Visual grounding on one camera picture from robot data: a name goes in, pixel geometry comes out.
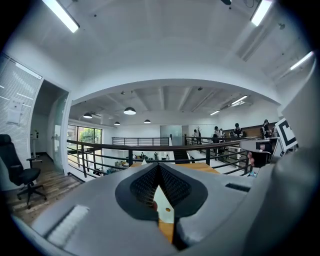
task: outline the black office chair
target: black office chair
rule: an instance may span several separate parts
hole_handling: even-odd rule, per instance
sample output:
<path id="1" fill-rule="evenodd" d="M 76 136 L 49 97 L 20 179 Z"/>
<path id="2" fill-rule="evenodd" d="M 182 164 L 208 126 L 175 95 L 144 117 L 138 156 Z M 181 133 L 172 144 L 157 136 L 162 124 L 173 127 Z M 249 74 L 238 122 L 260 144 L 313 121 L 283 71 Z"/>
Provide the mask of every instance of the black office chair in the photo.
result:
<path id="1" fill-rule="evenodd" d="M 17 194 L 19 200 L 21 200 L 21 195 L 28 194 L 26 201 L 27 208 L 30 209 L 29 201 L 30 196 L 35 193 L 44 197 L 44 200 L 47 200 L 46 195 L 36 191 L 38 188 L 43 188 L 43 185 L 35 186 L 34 182 L 40 174 L 39 168 L 32 167 L 32 161 L 35 160 L 35 157 L 28 158 L 30 162 L 30 167 L 24 169 L 22 166 L 15 149 L 15 145 L 11 142 L 11 138 L 8 134 L 0 134 L 0 158 L 5 164 L 8 172 L 9 179 L 12 183 L 20 186 L 21 184 L 27 185 L 27 189 Z"/>

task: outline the balcony railing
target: balcony railing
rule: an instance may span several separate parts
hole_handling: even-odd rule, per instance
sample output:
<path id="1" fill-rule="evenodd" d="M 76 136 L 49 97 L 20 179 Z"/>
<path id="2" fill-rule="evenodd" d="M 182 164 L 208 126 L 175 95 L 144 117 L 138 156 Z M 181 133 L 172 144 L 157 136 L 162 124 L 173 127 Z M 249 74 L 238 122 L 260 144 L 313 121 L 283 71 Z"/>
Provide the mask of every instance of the balcony railing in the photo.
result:
<path id="1" fill-rule="evenodd" d="M 124 146 L 169 146 L 168 137 L 159 138 L 128 138 L 128 137 L 113 137 L 112 145 Z"/>
<path id="2" fill-rule="evenodd" d="M 232 159 L 235 161 L 227 162 L 218 166 L 214 166 L 214 169 L 218 169 L 221 167 L 236 165 L 238 163 L 244 163 L 243 166 L 240 166 L 237 169 L 225 172 L 223 174 L 228 175 L 235 173 L 237 171 L 243 170 L 244 173 L 241 176 L 244 176 L 248 173 L 248 167 L 250 167 L 249 159 L 247 157 L 248 151 L 242 150 L 239 148 L 239 143 L 241 139 L 228 139 L 229 141 L 221 142 L 221 143 L 203 143 L 200 144 L 199 141 L 197 143 L 192 137 L 191 142 L 188 143 L 188 137 L 185 138 L 187 141 L 187 145 L 183 146 L 168 146 L 168 145 L 110 145 L 110 144 L 96 144 L 96 143 L 87 143 L 81 141 L 74 141 L 74 140 L 67 140 L 69 145 L 76 145 L 76 146 L 67 146 L 68 148 L 68 160 L 73 164 L 69 163 L 69 165 L 79 172 L 82 172 L 84 177 L 86 178 L 87 175 L 91 177 L 98 177 L 97 175 L 102 174 L 107 175 L 112 172 L 118 172 L 121 170 L 125 170 L 130 167 L 134 162 L 142 162 L 143 159 L 134 159 L 133 158 L 133 151 L 140 151 L 140 152 L 170 152 L 170 151 L 200 151 L 205 153 L 205 157 L 196 158 L 196 159 L 175 159 L 175 160 L 155 160 L 155 159 L 147 159 L 147 163 L 185 163 L 187 162 L 197 162 L 197 161 L 205 161 L 207 165 L 210 166 L 210 160 L 223 160 L 223 159 Z M 236 152 L 232 152 L 231 150 L 227 149 L 228 147 L 235 147 L 239 150 Z M 119 151 L 127 151 L 128 157 L 115 157 L 115 156 L 108 156 L 102 154 L 102 149 L 107 150 L 119 150 Z M 101 154 L 96 154 L 94 152 L 101 150 Z M 235 156 L 241 156 L 241 159 L 234 158 Z M 123 161 L 125 164 L 123 166 L 117 165 L 110 165 L 101 162 L 97 162 L 96 158 L 103 158 L 103 159 L 113 159 L 113 160 L 120 160 Z M 100 170 L 96 168 L 96 166 L 107 167 L 108 170 Z"/>

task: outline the arched ceiling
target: arched ceiling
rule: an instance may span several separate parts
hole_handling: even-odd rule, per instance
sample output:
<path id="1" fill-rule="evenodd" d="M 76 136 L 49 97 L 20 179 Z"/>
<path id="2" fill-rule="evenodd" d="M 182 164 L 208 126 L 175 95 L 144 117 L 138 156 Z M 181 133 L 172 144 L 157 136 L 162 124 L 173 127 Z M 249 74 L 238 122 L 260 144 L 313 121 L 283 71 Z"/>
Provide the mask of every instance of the arched ceiling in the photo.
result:
<path id="1" fill-rule="evenodd" d="M 74 104 L 114 86 L 162 79 L 223 83 L 279 103 L 279 78 L 309 51 L 276 5 L 260 26 L 252 24 L 254 0 L 233 0 L 231 9 L 220 0 L 60 2 L 80 25 L 75 33 L 41 1 L 19 33 L 80 78 Z"/>

